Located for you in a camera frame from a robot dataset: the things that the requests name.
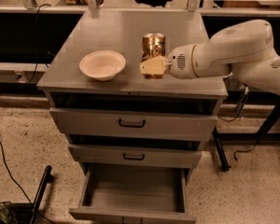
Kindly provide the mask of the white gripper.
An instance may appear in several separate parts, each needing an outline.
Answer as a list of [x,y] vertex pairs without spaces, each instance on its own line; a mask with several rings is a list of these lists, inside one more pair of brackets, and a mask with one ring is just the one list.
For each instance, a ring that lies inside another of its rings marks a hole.
[[157,56],[139,64],[140,73],[150,76],[169,74],[179,79],[194,79],[197,76],[192,65],[194,45],[186,45],[173,49],[167,58]]

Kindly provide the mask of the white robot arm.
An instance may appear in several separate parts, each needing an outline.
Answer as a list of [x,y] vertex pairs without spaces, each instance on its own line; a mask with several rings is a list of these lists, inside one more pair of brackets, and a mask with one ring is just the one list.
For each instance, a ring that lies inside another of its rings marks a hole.
[[179,79],[224,77],[280,96],[280,56],[273,28],[265,20],[238,23],[215,33],[208,41],[173,49],[139,64],[144,76],[169,74]]

